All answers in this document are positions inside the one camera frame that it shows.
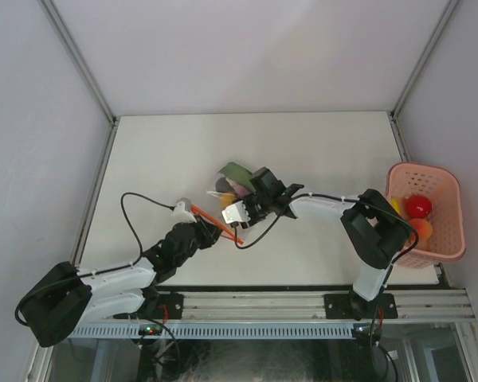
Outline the clear zip top bag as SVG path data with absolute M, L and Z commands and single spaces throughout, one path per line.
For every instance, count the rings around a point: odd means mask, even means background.
M 205 178 L 190 196 L 198 214 L 222 229 L 224 239 L 245 244 L 248 229 L 239 226 L 235 235 L 233 229 L 224 221 L 221 212 L 235 201 L 253 193 L 250 181 L 253 173 L 236 162 L 228 162 L 212 177 Z

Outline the wrinkled yellow fake fruit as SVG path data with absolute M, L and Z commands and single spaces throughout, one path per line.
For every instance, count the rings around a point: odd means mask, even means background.
M 227 206 L 233 204 L 237 200 L 237 195 L 234 193 L 223 193 L 220 196 L 220 203 L 222 208 L 226 208 Z

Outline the yellow fake banana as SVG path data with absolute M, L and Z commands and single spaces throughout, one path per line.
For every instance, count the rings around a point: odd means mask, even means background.
M 390 200 L 390 203 L 391 203 L 391 206 L 393 207 L 393 209 L 397 212 L 397 214 L 401 214 L 402 210 L 401 210 L 400 204 L 398 202 L 398 199 L 392 197 L 391 200 Z

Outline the red fake apple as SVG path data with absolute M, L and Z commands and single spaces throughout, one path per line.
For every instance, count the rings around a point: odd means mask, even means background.
M 425 219 L 433 211 L 433 205 L 430 199 L 418 194 L 413 194 L 408 197 L 404 207 L 410 218 Z

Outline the orange fake peach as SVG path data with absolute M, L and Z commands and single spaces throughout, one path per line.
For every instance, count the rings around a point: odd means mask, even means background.
M 433 226 L 426 220 L 421 218 L 412 218 L 409 224 L 418 234 L 418 243 L 426 244 L 433 235 Z

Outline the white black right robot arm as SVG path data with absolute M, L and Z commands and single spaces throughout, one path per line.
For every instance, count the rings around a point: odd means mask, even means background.
M 251 228 L 273 214 L 269 228 L 281 217 L 341 224 L 360 259 L 346 311 L 356 320 L 376 313 L 394 264 L 413 232 L 386 198 L 375 189 L 353 197 L 313 193 L 301 184 L 286 186 L 266 167 L 254 173 L 250 182 L 253 192 L 222 212 L 227 223 Z

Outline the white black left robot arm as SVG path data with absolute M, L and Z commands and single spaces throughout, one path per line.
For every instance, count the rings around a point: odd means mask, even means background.
M 76 327 L 117 314 L 150 318 L 159 308 L 155 286 L 173 277 L 197 251 L 214 246 L 222 230 L 198 219 L 177 223 L 139 258 L 100 271 L 78 271 L 71 263 L 53 267 L 20 300 L 14 317 L 43 347 L 67 338 Z

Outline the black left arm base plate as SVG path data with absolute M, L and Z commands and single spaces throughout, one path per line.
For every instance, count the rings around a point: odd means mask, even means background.
M 141 314 L 158 321 L 179 320 L 182 318 L 183 307 L 182 294 L 159 294 L 145 301 Z

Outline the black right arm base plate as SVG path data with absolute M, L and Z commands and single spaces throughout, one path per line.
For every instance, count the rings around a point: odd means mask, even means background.
M 381 293 L 373 301 L 368 302 L 351 290 L 347 293 L 325 294 L 323 303 L 326 318 L 330 320 L 360 321 L 372 318 L 377 310 L 381 310 L 384 318 L 398 318 L 398 310 L 392 294 Z

